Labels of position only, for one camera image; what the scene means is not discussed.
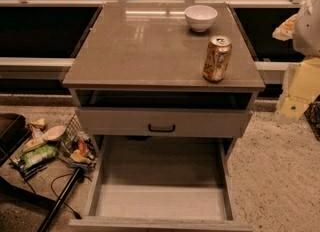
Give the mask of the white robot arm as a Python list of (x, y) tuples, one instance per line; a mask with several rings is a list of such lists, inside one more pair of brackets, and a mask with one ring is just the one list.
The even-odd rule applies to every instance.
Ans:
[(282, 116), (298, 119), (320, 95), (320, 0), (306, 0), (272, 37), (292, 39), (294, 50), (304, 55), (302, 62), (287, 69), (277, 106)]

